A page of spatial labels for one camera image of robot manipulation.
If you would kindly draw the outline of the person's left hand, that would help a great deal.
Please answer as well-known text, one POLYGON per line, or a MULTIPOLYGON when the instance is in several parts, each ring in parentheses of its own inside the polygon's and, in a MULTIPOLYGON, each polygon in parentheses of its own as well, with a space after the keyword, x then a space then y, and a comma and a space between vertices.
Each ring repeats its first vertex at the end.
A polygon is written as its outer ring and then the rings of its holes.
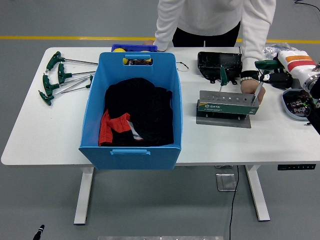
MULTIPOLYGON (((240 90, 243 94, 254 94, 259 87, 259 83, 260 82, 255 79, 244 80, 240 83, 240 90)), ((266 89, 262 86, 257 95, 259 104, 263 101, 265 93, 266 89)))

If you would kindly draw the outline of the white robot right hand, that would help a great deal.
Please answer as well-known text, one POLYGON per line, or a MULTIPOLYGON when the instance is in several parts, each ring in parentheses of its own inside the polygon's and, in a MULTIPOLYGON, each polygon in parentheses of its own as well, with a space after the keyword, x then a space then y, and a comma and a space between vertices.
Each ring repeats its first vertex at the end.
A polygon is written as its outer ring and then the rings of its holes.
POLYGON ((303 86, 320 77, 316 62, 303 50, 280 50, 273 60, 256 61, 255 66, 261 70, 284 69, 303 86))

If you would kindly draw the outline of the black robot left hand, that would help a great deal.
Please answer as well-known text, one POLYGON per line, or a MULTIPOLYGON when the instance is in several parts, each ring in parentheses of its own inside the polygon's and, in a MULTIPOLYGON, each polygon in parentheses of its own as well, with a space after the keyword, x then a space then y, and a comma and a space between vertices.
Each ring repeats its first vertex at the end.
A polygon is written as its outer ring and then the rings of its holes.
POLYGON ((40 240, 44 229, 45 229, 45 225, 42 224, 37 230, 37 232, 35 233, 33 240, 40 240))

